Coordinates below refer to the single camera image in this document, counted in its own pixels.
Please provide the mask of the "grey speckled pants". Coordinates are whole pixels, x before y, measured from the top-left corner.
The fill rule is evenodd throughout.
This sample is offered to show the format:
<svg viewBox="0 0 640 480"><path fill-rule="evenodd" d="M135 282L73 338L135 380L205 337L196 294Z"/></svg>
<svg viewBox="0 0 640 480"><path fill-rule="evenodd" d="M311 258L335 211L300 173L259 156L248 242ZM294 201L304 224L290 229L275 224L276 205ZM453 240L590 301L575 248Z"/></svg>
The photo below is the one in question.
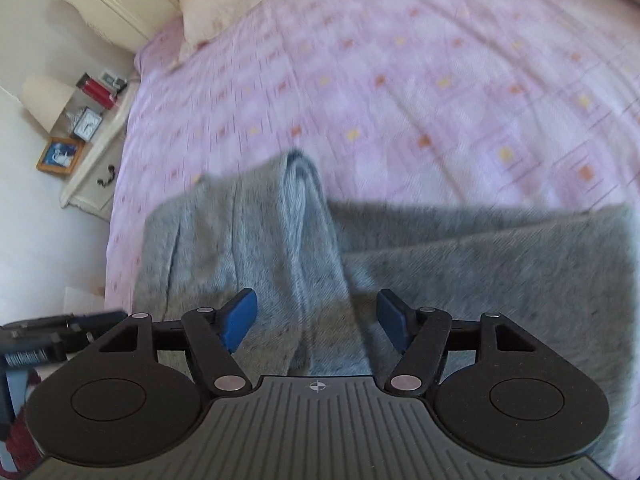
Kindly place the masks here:
<svg viewBox="0 0 640 480"><path fill-rule="evenodd" d="M299 151L203 176L146 219L132 307L175 320L256 292L236 358L262 375L390 374L378 325L388 288L413 307L475 320L502 312L605 392L594 458L613 469L634 417L639 221L588 211L332 202Z"/></svg>

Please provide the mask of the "small alarm clock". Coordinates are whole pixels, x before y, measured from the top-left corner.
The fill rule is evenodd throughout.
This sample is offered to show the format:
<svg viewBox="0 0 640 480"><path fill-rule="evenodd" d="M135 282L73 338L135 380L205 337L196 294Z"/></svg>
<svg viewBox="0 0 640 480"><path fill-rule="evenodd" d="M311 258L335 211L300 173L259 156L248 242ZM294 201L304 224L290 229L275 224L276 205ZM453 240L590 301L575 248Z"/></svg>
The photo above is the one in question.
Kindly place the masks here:
<svg viewBox="0 0 640 480"><path fill-rule="evenodd" d="M89 107L85 107L74 120L72 135L82 142L88 143L100 128L102 120L101 114Z"/></svg>

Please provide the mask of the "cream nightstand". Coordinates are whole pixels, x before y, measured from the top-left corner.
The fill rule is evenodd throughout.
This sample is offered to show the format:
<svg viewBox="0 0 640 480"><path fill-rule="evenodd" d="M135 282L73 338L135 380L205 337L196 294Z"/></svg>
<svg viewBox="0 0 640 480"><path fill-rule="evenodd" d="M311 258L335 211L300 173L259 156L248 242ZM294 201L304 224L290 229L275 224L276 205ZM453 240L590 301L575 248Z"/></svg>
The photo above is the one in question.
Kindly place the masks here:
<svg viewBox="0 0 640 480"><path fill-rule="evenodd" d="M62 208L73 206L106 222L111 220L128 117L139 86L139 76L133 76L115 106L103 114L100 128L82 150L80 161L62 186L58 198ZM108 188L101 188L96 180L107 177L108 165L115 166L116 179Z"/></svg>

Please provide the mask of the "white table lamp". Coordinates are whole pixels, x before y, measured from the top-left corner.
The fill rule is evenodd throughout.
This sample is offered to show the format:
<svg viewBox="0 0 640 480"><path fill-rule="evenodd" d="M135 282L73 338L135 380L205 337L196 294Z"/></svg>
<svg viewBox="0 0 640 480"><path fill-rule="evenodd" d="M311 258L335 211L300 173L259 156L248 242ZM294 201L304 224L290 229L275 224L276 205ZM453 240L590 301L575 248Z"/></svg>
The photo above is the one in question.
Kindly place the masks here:
<svg viewBox="0 0 640 480"><path fill-rule="evenodd" d="M51 133L74 93L72 86L57 79L29 76L18 98L40 127Z"/></svg>

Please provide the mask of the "pink patterned bed sheet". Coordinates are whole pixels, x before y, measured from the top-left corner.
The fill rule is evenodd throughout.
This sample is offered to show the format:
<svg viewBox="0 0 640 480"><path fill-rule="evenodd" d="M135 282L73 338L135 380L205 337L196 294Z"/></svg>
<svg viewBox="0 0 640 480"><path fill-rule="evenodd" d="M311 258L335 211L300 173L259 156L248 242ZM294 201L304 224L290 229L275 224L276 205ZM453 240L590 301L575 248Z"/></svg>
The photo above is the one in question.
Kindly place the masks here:
<svg viewBox="0 0 640 480"><path fill-rule="evenodd" d="M587 209L639 198L629 0L266 0L186 60L136 56L106 303L129 308L146 217L203 174L291 148L338 200Z"/></svg>

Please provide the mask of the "red thermos bottle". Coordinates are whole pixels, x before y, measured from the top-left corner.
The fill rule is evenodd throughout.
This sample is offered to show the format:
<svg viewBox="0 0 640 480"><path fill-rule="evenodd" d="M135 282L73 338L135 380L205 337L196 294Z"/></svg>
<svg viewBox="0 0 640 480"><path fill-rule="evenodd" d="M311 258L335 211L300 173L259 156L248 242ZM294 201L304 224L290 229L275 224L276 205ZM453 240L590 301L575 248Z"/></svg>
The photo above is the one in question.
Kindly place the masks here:
<svg viewBox="0 0 640 480"><path fill-rule="evenodd" d="M93 99L106 110L111 110L117 103L117 93L104 87L99 81L84 73L76 82L76 87L86 96Z"/></svg>

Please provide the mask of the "small white charger cube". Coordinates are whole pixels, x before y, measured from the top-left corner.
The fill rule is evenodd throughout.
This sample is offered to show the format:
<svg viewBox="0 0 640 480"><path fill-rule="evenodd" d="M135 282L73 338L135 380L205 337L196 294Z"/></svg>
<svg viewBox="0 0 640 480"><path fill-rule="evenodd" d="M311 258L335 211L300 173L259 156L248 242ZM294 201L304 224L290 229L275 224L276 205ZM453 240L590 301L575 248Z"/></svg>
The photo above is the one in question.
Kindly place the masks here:
<svg viewBox="0 0 640 480"><path fill-rule="evenodd" d="M109 70L104 70L101 73L100 81L114 94L122 93L128 86L128 80L126 78L122 78Z"/></svg>

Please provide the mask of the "wooden photo frame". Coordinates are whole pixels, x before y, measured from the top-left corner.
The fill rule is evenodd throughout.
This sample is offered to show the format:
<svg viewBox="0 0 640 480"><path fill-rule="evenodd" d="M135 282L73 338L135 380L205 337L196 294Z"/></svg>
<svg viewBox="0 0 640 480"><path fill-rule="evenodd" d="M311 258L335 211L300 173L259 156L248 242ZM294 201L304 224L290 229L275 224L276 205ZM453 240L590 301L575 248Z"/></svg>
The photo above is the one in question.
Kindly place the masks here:
<svg viewBox="0 0 640 480"><path fill-rule="evenodd" d="M51 138L36 168L46 174L69 176L80 161L85 143L72 138Z"/></svg>

